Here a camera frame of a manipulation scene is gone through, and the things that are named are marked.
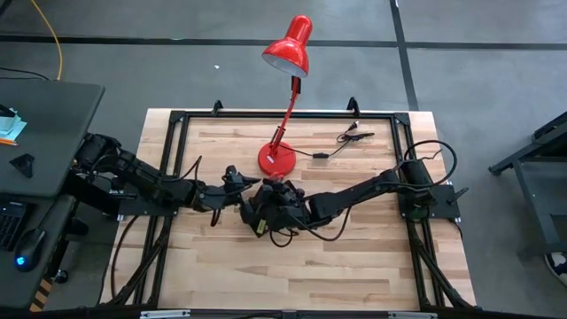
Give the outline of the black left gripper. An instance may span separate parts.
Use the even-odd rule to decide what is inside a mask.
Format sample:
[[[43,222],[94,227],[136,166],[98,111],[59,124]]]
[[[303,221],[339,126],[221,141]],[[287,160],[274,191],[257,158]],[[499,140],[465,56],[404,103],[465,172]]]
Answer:
[[[221,179],[224,181],[223,189],[228,197],[241,196],[244,191],[251,189],[260,181],[260,178],[241,176],[233,165],[226,167]]]

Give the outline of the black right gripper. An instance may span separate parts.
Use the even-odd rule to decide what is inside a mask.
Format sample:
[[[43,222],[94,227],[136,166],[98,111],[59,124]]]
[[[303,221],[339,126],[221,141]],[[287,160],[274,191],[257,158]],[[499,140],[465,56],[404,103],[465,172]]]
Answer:
[[[264,179],[261,196],[260,218],[268,226],[304,226],[307,218],[305,192],[290,181]]]

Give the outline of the red desk lamp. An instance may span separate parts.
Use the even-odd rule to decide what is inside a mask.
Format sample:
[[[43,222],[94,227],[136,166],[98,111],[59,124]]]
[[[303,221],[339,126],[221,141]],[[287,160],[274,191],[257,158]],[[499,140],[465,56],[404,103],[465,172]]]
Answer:
[[[288,175],[296,165],[296,154],[283,142],[287,122],[298,95],[300,83],[309,73],[307,43],[313,31],[313,22],[307,15],[296,15],[283,38],[272,42],[263,52],[262,58],[273,68],[291,77],[290,103],[275,135],[262,146],[258,153],[258,165],[266,175]]]

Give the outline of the dark grey side desk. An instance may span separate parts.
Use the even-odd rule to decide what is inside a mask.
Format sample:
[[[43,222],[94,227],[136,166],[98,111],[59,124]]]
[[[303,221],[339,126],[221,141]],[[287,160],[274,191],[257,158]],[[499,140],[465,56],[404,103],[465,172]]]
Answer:
[[[75,202],[59,192],[104,92],[95,84],[0,80],[0,104],[27,123],[18,146],[0,145],[0,196],[34,203],[25,230],[46,231],[41,259],[29,272],[16,269],[14,252],[0,250],[0,313],[27,312],[35,299]],[[9,163],[24,153],[35,157],[31,179]]]

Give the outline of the black triangular plastic part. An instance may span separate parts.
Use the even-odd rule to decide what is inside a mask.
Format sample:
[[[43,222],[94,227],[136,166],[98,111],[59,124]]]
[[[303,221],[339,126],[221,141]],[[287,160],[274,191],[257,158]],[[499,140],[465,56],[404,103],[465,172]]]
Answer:
[[[31,179],[34,176],[34,165],[35,157],[29,153],[24,153],[14,159],[11,159],[9,163],[16,168],[23,176]]]

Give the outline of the black computer mouse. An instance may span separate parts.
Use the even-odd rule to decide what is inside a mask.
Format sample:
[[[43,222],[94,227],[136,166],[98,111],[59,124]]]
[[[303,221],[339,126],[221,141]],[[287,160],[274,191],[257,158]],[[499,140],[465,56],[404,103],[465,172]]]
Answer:
[[[41,259],[46,231],[35,228],[24,233],[14,249],[14,263],[19,272],[33,270]]]

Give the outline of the black keyboard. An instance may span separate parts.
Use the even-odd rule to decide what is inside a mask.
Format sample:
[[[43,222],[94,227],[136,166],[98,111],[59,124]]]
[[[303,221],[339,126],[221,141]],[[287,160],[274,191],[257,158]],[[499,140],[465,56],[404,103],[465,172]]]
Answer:
[[[11,251],[27,217],[27,204],[0,202],[0,250]]]

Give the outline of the stack of pale papers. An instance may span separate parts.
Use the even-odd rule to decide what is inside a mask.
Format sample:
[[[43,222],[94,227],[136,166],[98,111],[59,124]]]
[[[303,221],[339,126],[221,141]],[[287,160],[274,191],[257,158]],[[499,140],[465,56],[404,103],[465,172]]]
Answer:
[[[15,141],[26,125],[17,111],[0,104],[0,138]]]

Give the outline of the black metal cart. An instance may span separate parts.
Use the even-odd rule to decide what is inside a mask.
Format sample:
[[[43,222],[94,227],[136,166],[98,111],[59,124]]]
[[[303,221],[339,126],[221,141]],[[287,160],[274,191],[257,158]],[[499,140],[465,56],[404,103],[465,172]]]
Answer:
[[[488,168],[492,175],[513,169],[541,241],[521,254],[567,253],[555,218],[567,220],[567,112],[536,129],[531,142]]]

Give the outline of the person's shoe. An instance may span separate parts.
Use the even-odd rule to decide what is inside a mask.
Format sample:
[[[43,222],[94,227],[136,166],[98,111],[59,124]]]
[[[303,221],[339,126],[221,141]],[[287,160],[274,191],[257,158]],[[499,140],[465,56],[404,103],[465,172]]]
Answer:
[[[567,287],[567,253],[547,253],[544,260],[552,274]]]

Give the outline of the silver metal bracket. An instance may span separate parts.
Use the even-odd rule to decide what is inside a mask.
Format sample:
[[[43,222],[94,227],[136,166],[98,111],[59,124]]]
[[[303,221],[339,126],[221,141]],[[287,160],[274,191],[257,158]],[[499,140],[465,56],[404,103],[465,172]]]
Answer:
[[[139,319],[187,319],[190,318],[189,309],[161,309],[143,311]]]
[[[392,311],[388,313],[388,319],[438,319],[435,313]]]

